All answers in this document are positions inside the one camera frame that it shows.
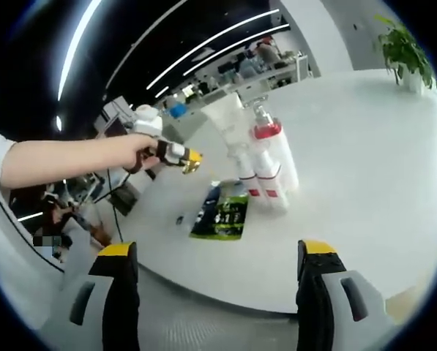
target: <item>white flower pot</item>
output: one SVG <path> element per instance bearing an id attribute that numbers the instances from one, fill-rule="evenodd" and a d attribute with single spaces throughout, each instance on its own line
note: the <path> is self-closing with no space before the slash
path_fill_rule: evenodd
<path id="1" fill-rule="evenodd" d="M 403 66 L 402 83 L 408 91 L 418 95 L 422 95 L 425 90 L 425 84 L 423 83 L 422 76 L 418 69 L 415 73 L 410 73 L 407 66 Z"/>

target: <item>round table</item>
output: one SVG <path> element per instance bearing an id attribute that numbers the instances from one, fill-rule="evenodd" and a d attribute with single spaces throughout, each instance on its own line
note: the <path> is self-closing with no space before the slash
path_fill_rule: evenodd
<path id="1" fill-rule="evenodd" d="M 203 152 L 198 172 L 162 171 L 121 223 L 139 263 L 211 298 L 288 313 L 303 238 L 332 245 L 385 298 L 436 269 L 437 90 L 408 93 L 384 69 L 344 72 L 271 91 L 269 107 L 299 174 L 288 213 L 250 206 L 241 240 L 189 238 L 210 181 L 236 176 L 207 121 L 187 143 Z"/>

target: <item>plastic bottle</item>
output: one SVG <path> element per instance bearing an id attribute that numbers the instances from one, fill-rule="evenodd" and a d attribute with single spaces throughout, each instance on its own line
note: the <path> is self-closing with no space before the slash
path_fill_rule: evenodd
<path id="1" fill-rule="evenodd" d="M 244 184 L 250 196 L 250 201 L 258 204 L 260 207 L 270 207 L 270 203 L 258 182 L 255 174 L 253 163 L 243 147 L 235 148 L 230 151 L 230 157 L 236 161 L 239 180 Z"/>
<path id="2" fill-rule="evenodd" d="M 255 124 L 251 130 L 254 141 L 260 145 L 266 145 L 271 158 L 282 165 L 282 184 L 285 190 L 294 191 L 298 188 L 298 174 L 293 160 L 288 140 L 281 122 L 268 113 L 262 102 L 266 98 L 253 100 L 249 105 L 253 106 Z"/>
<path id="3" fill-rule="evenodd" d="M 271 207 L 276 211 L 285 212 L 290 203 L 282 184 L 282 165 L 273 160 L 266 149 L 257 148 L 254 158 L 258 182 Z"/>

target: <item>red label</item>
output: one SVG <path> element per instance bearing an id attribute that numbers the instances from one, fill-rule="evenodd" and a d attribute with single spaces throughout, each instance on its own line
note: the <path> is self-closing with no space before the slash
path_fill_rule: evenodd
<path id="1" fill-rule="evenodd" d="M 275 135 L 280 134 L 282 131 L 282 125 L 280 122 L 274 122 L 272 124 L 267 124 L 266 126 L 254 127 L 254 136 L 255 139 L 267 139 L 268 137 L 273 137 Z"/>
<path id="2" fill-rule="evenodd" d="M 277 192 L 275 190 L 266 190 L 267 195 L 270 197 L 278 197 Z"/>
<path id="3" fill-rule="evenodd" d="M 259 196 L 259 191 L 257 189 L 249 189 L 250 196 Z"/>

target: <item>white bottle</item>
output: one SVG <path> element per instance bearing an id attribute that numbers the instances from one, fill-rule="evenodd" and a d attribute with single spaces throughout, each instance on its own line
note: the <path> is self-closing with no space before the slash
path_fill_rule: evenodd
<path id="1" fill-rule="evenodd" d="M 135 110 L 136 120 L 133 122 L 133 131 L 160 137 L 163 133 L 163 120 L 159 111 L 150 105 L 141 105 Z"/>
<path id="2" fill-rule="evenodd" d="M 298 174 L 293 160 L 288 140 L 281 122 L 272 118 L 260 98 L 252 101 L 255 116 L 254 126 L 251 130 L 255 143 L 265 145 L 269 149 L 271 158 L 278 160 L 282 165 L 282 184 L 286 191 L 294 191 L 298 188 Z"/>
<path id="3" fill-rule="evenodd" d="M 239 180 L 246 187 L 250 201 L 261 208 L 270 207 L 270 202 L 258 182 L 253 163 L 247 152 L 243 148 L 237 148 L 232 151 L 231 157 L 236 160 Z"/>
<path id="4" fill-rule="evenodd" d="M 270 157 L 268 150 L 255 151 L 255 172 L 271 207 L 286 212 L 290 203 L 282 183 L 282 165 Z"/>

